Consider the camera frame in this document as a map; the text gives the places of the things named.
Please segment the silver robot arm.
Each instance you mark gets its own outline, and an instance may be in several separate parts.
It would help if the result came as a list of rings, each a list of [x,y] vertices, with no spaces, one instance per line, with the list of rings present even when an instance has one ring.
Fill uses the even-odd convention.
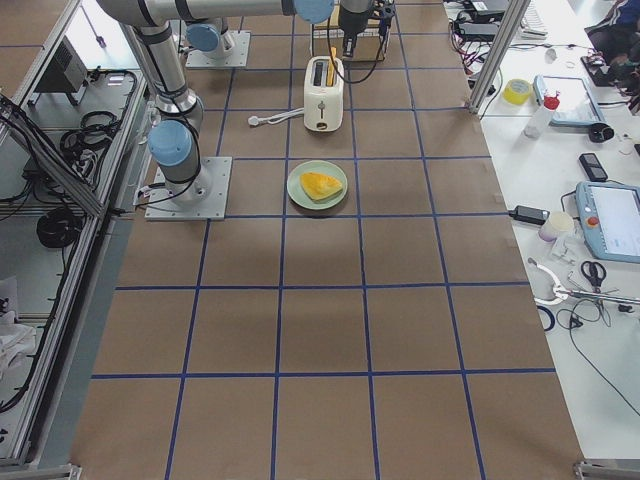
[[[213,59],[230,56],[235,46],[228,21],[223,17],[214,18],[210,23],[188,23],[186,38],[191,47]]]
[[[297,15],[310,24],[328,20],[334,1],[101,1],[99,6],[132,37],[129,45],[140,51],[138,61],[155,90],[155,103],[163,121],[178,126],[174,136],[162,135],[179,155],[173,165],[153,155],[175,194],[192,186],[200,176],[198,134],[203,107],[186,82],[172,38],[172,20],[199,25],[235,16]]]

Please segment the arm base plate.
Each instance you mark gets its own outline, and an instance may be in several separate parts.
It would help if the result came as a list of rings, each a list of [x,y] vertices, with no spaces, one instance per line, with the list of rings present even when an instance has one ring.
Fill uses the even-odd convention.
[[[225,218],[231,157],[202,157],[199,176],[189,188],[178,195],[179,188],[169,183],[168,188],[154,189],[146,207],[149,221],[223,220]]]
[[[231,69],[247,65],[251,32],[219,32],[212,25],[191,25],[187,30],[189,69]]]

